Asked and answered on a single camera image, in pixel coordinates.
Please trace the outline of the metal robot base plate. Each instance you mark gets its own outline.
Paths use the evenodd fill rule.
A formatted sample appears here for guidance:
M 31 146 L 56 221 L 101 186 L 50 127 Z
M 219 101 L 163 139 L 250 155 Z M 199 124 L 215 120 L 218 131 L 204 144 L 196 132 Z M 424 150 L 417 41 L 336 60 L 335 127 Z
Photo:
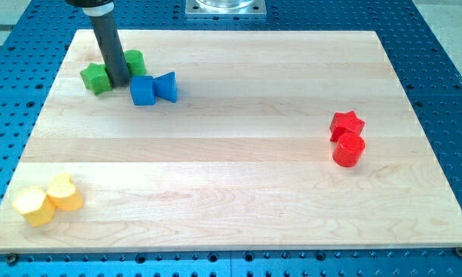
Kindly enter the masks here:
M 265 0 L 186 0 L 185 14 L 189 18 L 265 17 Z

